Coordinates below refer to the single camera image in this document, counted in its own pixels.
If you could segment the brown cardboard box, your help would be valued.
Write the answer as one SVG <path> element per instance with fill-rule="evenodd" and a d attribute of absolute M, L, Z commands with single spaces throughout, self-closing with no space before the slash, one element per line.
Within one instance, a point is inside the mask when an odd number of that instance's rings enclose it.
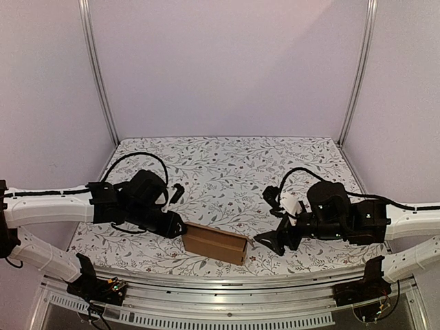
<path fill-rule="evenodd" d="M 250 242 L 244 235 L 191 222 L 182 241 L 187 252 L 238 266 L 244 265 Z"/>

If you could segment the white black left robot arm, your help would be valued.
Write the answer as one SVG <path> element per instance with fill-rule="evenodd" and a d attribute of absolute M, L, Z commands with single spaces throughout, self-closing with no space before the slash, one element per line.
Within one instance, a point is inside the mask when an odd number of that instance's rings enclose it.
<path fill-rule="evenodd" d="M 181 184 L 168 185 L 149 170 L 129 181 L 90 182 L 64 190 L 21 190 L 1 181 L 1 258 L 29 263 L 53 274 L 87 298 L 102 293 L 102 283 L 88 257 L 72 255 L 34 236 L 27 227 L 49 223 L 129 223 L 140 234 L 151 232 L 174 239 L 186 231 L 179 214 L 169 209 L 184 193 Z"/>

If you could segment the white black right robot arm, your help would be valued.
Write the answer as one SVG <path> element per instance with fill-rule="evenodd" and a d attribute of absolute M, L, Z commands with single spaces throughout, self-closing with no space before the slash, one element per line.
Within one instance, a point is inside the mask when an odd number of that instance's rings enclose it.
<path fill-rule="evenodd" d="M 364 276 L 355 286 L 362 300 L 371 299 L 382 282 L 395 283 L 439 260 L 439 205 L 400 204 L 377 195 L 359 195 L 341 183 L 319 181 L 307 191 L 309 209 L 303 202 L 275 186 L 263 192 L 270 212 L 281 219 L 277 229 L 258 234 L 255 241 L 282 256 L 296 251 L 303 239 L 343 240 L 352 245 L 371 245 L 406 237 L 429 236 L 430 240 L 401 254 L 380 256 L 365 264 Z"/>

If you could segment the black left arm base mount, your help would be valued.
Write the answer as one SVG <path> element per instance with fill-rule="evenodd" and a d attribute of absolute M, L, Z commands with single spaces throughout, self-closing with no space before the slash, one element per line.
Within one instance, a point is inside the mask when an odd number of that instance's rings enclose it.
<path fill-rule="evenodd" d="M 97 301 L 115 306 L 122 306 L 128 283 L 118 277 L 107 280 L 99 279 L 90 259 L 80 253 L 80 276 L 73 282 L 67 282 L 67 292 L 78 296 L 86 302 Z"/>

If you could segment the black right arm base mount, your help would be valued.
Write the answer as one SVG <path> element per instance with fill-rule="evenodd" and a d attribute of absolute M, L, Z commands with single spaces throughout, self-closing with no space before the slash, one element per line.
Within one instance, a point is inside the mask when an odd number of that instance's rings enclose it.
<path fill-rule="evenodd" d="M 332 292 L 336 305 L 352 305 L 389 295 L 392 290 L 391 284 L 384 280 L 384 259 L 384 256 L 377 256 L 367 261 L 361 279 L 334 285 Z"/>

